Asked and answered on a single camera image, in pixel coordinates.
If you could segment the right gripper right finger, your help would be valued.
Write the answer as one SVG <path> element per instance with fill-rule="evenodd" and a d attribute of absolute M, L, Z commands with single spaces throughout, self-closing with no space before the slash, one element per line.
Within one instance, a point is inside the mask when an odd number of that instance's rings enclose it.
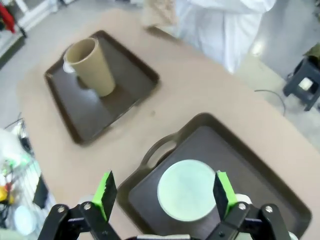
<path fill-rule="evenodd" d="M 290 240 L 279 208 L 264 204 L 260 208 L 238 201 L 226 172 L 215 173 L 213 195 L 220 222 L 208 240 L 235 240 L 240 233 L 253 240 Z"/>

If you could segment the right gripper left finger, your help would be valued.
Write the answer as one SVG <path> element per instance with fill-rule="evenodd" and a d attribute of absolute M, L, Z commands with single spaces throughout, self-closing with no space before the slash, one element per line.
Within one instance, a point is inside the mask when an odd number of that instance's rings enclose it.
<path fill-rule="evenodd" d="M 91 201 L 69 208 L 54 205 L 46 217 L 39 240 L 77 240 L 82 233 L 90 233 L 95 240 L 119 240 L 109 223 L 117 197 L 112 171 L 106 172 Z"/>

